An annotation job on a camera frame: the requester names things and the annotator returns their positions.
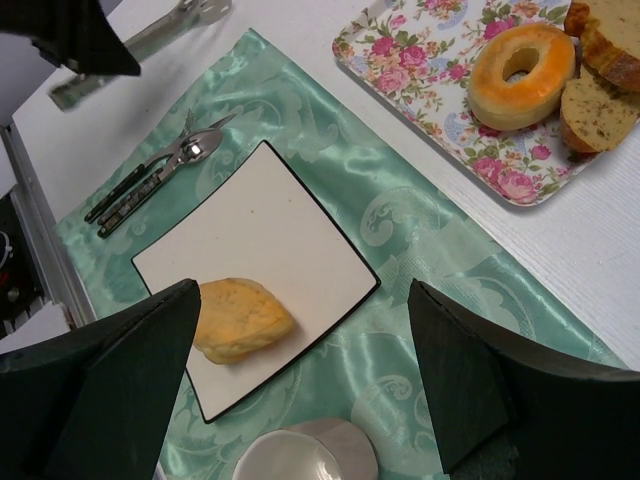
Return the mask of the long yellow bread loaf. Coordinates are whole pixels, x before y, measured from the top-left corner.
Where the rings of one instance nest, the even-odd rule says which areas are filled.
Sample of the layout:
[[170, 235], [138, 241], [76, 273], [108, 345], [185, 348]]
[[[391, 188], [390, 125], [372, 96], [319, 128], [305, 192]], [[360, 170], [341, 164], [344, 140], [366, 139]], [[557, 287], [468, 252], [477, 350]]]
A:
[[260, 283], [226, 278], [201, 284], [193, 346], [210, 362], [227, 365], [272, 345], [296, 326], [294, 317]]

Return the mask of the metal serving tongs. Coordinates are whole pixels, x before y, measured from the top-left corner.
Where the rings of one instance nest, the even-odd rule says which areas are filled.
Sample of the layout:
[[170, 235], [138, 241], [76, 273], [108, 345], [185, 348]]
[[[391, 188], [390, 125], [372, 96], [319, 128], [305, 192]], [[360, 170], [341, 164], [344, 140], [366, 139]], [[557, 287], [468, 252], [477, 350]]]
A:
[[[231, 11], [231, 0], [181, 0], [167, 14], [129, 38], [125, 47], [142, 63], [189, 30], [210, 25]], [[75, 75], [51, 88], [49, 98], [61, 111], [74, 109], [116, 76]]]

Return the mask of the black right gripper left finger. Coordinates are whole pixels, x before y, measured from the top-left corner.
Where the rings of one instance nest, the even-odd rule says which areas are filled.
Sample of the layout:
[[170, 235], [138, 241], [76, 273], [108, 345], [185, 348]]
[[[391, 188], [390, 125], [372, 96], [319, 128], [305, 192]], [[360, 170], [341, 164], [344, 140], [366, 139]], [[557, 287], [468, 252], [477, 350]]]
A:
[[200, 312], [196, 281], [1, 356], [4, 479], [150, 479]]

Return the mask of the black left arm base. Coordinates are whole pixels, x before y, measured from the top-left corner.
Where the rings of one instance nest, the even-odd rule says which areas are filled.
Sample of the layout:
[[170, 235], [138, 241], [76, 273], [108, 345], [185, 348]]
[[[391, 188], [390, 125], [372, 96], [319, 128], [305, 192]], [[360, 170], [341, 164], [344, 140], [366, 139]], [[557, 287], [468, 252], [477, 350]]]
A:
[[1, 338], [46, 304], [35, 261], [10, 194], [1, 198]]

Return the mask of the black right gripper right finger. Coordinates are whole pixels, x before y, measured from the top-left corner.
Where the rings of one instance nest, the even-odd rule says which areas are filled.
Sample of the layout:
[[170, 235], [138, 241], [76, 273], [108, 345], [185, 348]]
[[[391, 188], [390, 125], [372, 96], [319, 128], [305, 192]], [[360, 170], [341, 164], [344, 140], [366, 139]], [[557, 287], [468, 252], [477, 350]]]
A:
[[635, 479], [639, 375], [501, 327], [414, 281], [411, 331], [453, 479]]

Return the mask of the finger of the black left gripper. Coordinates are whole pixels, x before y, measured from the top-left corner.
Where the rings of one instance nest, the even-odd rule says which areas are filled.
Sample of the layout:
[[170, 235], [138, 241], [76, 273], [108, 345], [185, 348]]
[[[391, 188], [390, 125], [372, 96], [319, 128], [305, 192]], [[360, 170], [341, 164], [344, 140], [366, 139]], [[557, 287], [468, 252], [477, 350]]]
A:
[[138, 76], [141, 66], [93, 0], [1, 0], [1, 31], [77, 74]]

